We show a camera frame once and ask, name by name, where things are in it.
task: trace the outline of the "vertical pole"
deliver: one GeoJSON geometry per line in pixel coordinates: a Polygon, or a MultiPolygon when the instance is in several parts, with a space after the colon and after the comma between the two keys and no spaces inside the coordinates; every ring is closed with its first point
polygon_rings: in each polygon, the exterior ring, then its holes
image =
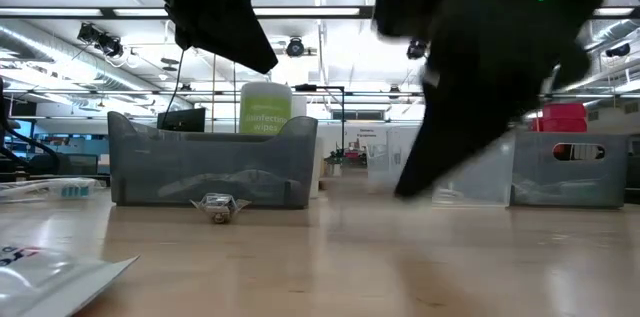
{"type": "Polygon", "coordinates": [[[214,111],[216,108],[216,61],[218,55],[213,55],[213,79],[211,80],[211,133],[214,131],[213,124],[215,123],[214,111]]]}
{"type": "Polygon", "coordinates": [[[233,62],[233,133],[238,133],[236,111],[238,108],[238,90],[236,89],[236,63],[233,62]]]}
{"type": "Polygon", "coordinates": [[[11,99],[9,100],[9,114],[6,116],[7,118],[11,118],[13,115],[13,93],[11,94],[11,99]]]}
{"type": "Polygon", "coordinates": [[[344,121],[346,119],[344,115],[344,87],[340,87],[340,92],[342,92],[342,153],[344,155],[344,121]]]}

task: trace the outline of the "red container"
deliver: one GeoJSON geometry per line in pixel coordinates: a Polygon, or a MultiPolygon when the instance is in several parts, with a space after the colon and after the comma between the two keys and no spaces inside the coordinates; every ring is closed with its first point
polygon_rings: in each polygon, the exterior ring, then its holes
{"type": "Polygon", "coordinates": [[[543,119],[545,132],[587,132],[587,121],[584,118],[576,119],[543,119]]]}
{"type": "Polygon", "coordinates": [[[542,132],[544,131],[542,118],[534,118],[529,125],[529,131],[542,132]]]}
{"type": "Polygon", "coordinates": [[[580,119],[587,117],[587,109],[582,103],[550,103],[542,108],[542,118],[580,119]]]}

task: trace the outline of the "plastic bag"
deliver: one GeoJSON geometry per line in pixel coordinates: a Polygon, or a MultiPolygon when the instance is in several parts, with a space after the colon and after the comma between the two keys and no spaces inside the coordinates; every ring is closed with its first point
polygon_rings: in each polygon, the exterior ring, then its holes
{"type": "Polygon", "coordinates": [[[0,243],[0,316],[69,316],[137,259],[109,263],[0,243]]]}
{"type": "Polygon", "coordinates": [[[87,199],[103,182],[90,178],[58,178],[0,183],[0,203],[87,199]]]}

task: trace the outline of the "green label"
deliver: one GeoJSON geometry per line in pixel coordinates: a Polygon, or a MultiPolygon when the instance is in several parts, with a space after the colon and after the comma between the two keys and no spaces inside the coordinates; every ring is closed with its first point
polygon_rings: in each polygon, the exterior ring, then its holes
{"type": "Polygon", "coordinates": [[[291,119],[291,102],[282,98],[243,98],[240,133],[275,135],[291,119]]]}

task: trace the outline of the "table surface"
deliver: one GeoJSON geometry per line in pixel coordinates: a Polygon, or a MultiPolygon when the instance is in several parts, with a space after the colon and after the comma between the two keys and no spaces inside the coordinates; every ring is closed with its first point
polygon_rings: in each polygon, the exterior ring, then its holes
{"type": "Polygon", "coordinates": [[[141,258],[79,316],[637,316],[640,209],[441,208],[340,191],[304,211],[0,206],[3,240],[141,258]]]}

